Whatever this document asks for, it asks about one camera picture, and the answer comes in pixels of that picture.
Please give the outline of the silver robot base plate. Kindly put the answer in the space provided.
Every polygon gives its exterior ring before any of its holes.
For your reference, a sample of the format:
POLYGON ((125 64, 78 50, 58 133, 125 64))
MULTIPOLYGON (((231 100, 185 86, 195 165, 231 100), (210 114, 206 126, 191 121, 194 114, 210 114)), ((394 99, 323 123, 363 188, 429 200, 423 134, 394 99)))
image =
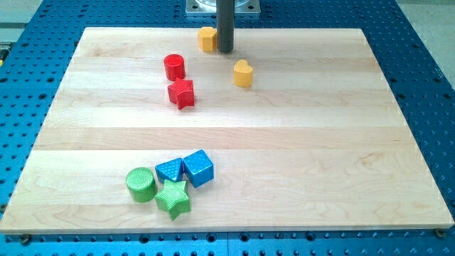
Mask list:
MULTIPOLYGON (((188 16, 211 16, 216 14, 216 0, 185 0, 188 16)), ((235 13, 238 15, 259 15, 260 0, 234 0, 235 13)))

